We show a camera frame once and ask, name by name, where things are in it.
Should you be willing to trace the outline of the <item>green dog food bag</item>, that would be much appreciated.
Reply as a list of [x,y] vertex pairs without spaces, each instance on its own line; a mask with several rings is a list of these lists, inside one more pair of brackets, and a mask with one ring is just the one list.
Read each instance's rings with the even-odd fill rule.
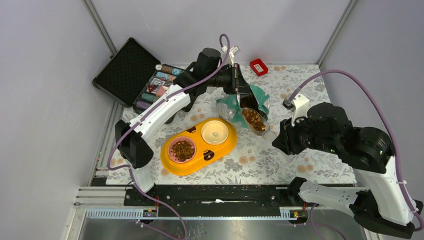
[[254,109],[265,118],[265,120],[268,119],[268,114],[270,113],[268,108],[270,95],[259,86],[253,84],[249,84],[249,86],[252,90],[252,95],[242,97],[240,93],[240,101],[238,101],[238,96],[236,94],[227,94],[225,97],[216,100],[216,111],[218,116],[238,128],[248,128],[242,116],[243,108]]

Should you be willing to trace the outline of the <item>clear plastic scoop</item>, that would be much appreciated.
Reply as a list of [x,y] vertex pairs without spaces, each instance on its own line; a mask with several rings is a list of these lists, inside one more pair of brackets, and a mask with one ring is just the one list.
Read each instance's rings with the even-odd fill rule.
[[243,107],[241,115],[254,135],[265,137],[268,140],[273,140],[277,137],[271,130],[270,124],[254,109]]

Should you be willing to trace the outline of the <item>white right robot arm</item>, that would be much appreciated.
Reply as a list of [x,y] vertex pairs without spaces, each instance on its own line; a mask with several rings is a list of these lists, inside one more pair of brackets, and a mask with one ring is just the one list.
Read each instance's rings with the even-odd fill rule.
[[343,108],[322,102],[299,116],[280,122],[272,145],[287,155],[306,149],[336,155],[349,165],[364,190],[337,190],[303,177],[287,187],[293,206],[313,203],[351,216],[360,226],[375,233],[410,239],[415,226],[396,175],[395,148],[391,138],[375,127],[355,127]]

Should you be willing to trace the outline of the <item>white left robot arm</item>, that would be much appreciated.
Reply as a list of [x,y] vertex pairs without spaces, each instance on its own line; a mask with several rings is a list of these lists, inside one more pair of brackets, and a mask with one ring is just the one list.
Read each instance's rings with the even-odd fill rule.
[[145,111],[129,122],[119,120],[115,125],[115,145],[112,157],[119,151],[125,158],[124,167],[129,169],[131,183],[137,189],[136,199],[144,206],[152,204],[154,181],[147,165],[153,158],[153,150],[147,140],[179,110],[191,107],[207,87],[222,88],[235,97],[235,109],[260,107],[254,89],[244,79],[234,57],[238,46],[222,45],[221,51],[205,48],[197,60],[177,75],[169,89]]

